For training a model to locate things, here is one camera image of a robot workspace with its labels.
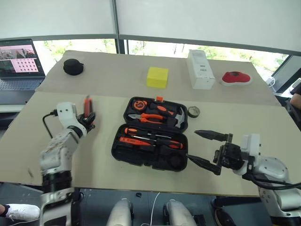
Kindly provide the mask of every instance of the laptop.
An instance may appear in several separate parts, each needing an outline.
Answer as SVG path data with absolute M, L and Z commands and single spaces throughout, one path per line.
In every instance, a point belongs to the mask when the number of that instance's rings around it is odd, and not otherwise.
M 0 105 L 24 105 L 45 74 L 31 39 L 0 41 Z

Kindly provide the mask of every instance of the robotic hand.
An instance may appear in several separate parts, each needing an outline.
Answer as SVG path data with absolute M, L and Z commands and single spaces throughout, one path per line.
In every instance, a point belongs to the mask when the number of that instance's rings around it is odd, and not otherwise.
M 59 103 L 53 112 L 64 129 L 40 155 L 44 192 L 40 226 L 78 226 L 79 199 L 71 187 L 72 155 L 80 140 L 95 127 L 95 113 L 77 116 L 76 106 L 70 102 Z
M 213 162 L 216 165 L 206 159 L 187 155 L 191 161 L 216 175 L 221 174 L 222 166 L 232 169 L 235 174 L 258 186 L 261 201 L 274 225 L 301 225 L 301 196 L 297 190 L 301 183 L 290 184 L 288 169 L 280 160 L 260 155 L 259 134 L 244 135 L 241 146 L 238 146 L 231 143 L 232 134 L 210 130 L 197 130 L 195 133 L 226 143 L 215 151 Z

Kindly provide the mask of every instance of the toolbox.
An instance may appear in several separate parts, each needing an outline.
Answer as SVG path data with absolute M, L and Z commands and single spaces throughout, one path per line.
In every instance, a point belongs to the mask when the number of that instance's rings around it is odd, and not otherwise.
M 187 108 L 175 102 L 133 97 L 123 114 L 111 153 L 116 160 L 153 169 L 181 171 L 186 168 Z

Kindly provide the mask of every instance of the yellow cube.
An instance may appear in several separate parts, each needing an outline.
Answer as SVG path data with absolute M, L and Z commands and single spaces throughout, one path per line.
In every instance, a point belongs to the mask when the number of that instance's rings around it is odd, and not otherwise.
M 168 69 L 159 67 L 150 67 L 147 73 L 146 85 L 149 87 L 166 88 L 168 79 Z

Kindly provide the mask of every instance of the gray floor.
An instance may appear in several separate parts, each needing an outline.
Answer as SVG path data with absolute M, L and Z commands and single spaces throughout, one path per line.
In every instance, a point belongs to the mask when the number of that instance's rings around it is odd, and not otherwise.
M 81 202 L 82 225 L 83 226 L 105 226 L 110 211 L 121 198 L 128 198 L 134 206 L 135 218 L 133 226 L 140 226 L 142 223 L 150 223 L 151 208 L 157 193 L 141 192 L 139 198 L 134 191 L 112 191 L 97 189 L 81 189 L 84 199 Z M 27 203 L 40 206 L 41 192 L 29 189 L 25 186 L 0 184 L 0 203 Z M 213 219 L 213 209 L 210 201 L 214 196 L 161 193 L 155 203 L 153 212 L 153 225 L 162 225 L 162 208 L 164 203 L 170 199 L 181 201 L 194 214 L 203 214 L 207 226 L 216 226 Z M 269 216 L 261 203 L 237 205 L 225 207 L 225 210 L 232 216 L 237 226 L 270 226 Z M 9 219 L 0 218 L 1 226 L 8 226 L 16 223 Z M 26 226 L 38 226 L 37 222 L 27 223 Z

